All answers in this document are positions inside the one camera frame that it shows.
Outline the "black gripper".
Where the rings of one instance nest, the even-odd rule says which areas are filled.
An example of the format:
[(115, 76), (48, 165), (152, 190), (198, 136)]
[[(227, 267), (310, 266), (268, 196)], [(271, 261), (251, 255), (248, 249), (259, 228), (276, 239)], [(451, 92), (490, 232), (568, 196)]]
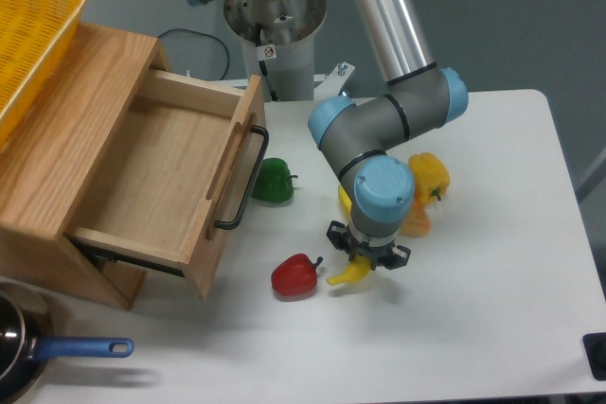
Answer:
[(355, 255), (368, 258), (372, 270), (377, 267), (396, 270), (407, 265), (411, 250), (396, 244), (397, 236), (394, 232), (386, 237), (371, 237), (356, 226), (346, 227), (337, 220), (333, 220), (327, 230), (327, 238), (335, 250), (345, 253), (348, 261)]

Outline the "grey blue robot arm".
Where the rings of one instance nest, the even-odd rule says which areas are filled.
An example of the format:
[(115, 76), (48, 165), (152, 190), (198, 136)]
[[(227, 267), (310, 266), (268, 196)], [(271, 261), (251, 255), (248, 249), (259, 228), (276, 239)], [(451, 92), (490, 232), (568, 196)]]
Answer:
[[(325, 0), (222, 1), (226, 22), (249, 48), (249, 70), (263, 77), (271, 100), (285, 100), (294, 85), (300, 97), (309, 96), (305, 58), (285, 58), (322, 25)], [(356, 2), (387, 90), (362, 105), (331, 97), (313, 109), (308, 128), (352, 202), (349, 222), (333, 222), (327, 231), (333, 247), (394, 270), (410, 255), (396, 238), (413, 203), (414, 178), (389, 151), (462, 116), (469, 96), (454, 70), (437, 66), (410, 0)]]

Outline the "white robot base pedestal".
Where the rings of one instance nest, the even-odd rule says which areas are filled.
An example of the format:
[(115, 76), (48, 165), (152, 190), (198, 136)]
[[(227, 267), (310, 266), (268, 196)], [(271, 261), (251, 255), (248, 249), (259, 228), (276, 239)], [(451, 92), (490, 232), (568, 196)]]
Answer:
[(322, 100), (345, 92), (353, 64), (340, 61), (324, 77), (314, 69), (314, 39), (326, 11), (326, 0), (224, 0), (246, 71), (263, 77), (268, 100)]

